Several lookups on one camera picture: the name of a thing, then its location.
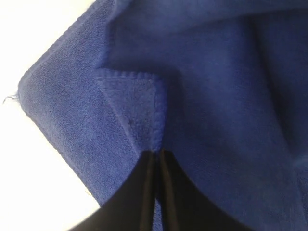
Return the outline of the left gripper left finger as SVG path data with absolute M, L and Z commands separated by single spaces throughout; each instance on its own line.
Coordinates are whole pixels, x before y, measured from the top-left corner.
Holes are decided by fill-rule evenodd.
M 129 177 L 73 231 L 151 231 L 155 201 L 155 155 L 143 152 Z

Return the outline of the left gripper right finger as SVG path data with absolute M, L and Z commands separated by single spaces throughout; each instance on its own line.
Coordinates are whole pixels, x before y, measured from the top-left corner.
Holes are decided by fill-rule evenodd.
M 242 231 L 243 224 L 196 188 L 172 152 L 159 153 L 159 202 L 165 231 Z

